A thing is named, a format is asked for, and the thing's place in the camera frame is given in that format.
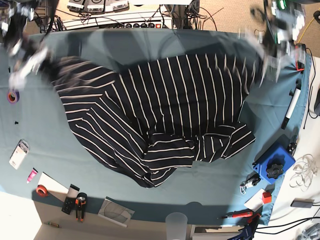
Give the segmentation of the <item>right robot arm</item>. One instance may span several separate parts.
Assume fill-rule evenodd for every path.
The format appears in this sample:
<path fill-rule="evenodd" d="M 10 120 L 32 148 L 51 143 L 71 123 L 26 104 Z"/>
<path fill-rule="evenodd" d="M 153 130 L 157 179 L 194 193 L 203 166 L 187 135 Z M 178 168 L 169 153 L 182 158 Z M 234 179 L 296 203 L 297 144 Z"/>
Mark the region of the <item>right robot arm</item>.
<path fill-rule="evenodd" d="M 27 76 L 38 72 L 52 75 L 57 61 L 43 43 L 51 32 L 57 0 L 49 0 L 50 22 L 40 42 L 35 42 L 24 33 L 28 22 L 34 20 L 36 9 L 43 5 L 41 0 L 10 0 L 5 20 L 0 21 L 0 42 L 8 56 L 15 61 L 8 78 L 11 91 L 21 91 L 27 84 Z"/>

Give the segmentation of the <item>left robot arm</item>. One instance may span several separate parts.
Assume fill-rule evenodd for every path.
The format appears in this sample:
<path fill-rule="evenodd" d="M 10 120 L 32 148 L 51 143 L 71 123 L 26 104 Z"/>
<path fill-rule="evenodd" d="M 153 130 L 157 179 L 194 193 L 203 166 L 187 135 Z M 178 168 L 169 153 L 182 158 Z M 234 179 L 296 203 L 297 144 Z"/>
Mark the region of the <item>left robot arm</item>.
<path fill-rule="evenodd" d="M 266 26 L 265 30 L 244 34 L 244 39 L 262 60 L 261 80 L 277 82 L 280 71 L 289 64 L 302 72 L 306 64 L 306 47 L 295 43 L 305 26 L 302 4 L 295 0 L 264 0 L 263 8 L 252 6 L 250 14 Z"/>

